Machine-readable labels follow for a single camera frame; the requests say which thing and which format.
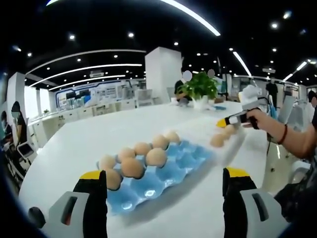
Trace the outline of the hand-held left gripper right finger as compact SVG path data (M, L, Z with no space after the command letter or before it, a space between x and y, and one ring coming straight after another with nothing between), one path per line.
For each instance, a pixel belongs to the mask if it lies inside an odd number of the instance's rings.
M225 238L278 238L289 223L280 204L243 169L223 169Z

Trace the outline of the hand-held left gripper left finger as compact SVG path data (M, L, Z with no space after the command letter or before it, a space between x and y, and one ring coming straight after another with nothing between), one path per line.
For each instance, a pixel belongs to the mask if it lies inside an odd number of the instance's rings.
M105 171L83 174L49 209L48 237L106 238L106 189Z

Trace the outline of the person's right hand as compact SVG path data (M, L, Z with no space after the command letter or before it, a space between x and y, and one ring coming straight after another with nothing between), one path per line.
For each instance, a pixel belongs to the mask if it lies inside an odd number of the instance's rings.
M288 126L286 124L282 124L259 109L249 111L247 119L251 121L250 118L254 118L257 127L273 137L278 144L286 142L288 133Z

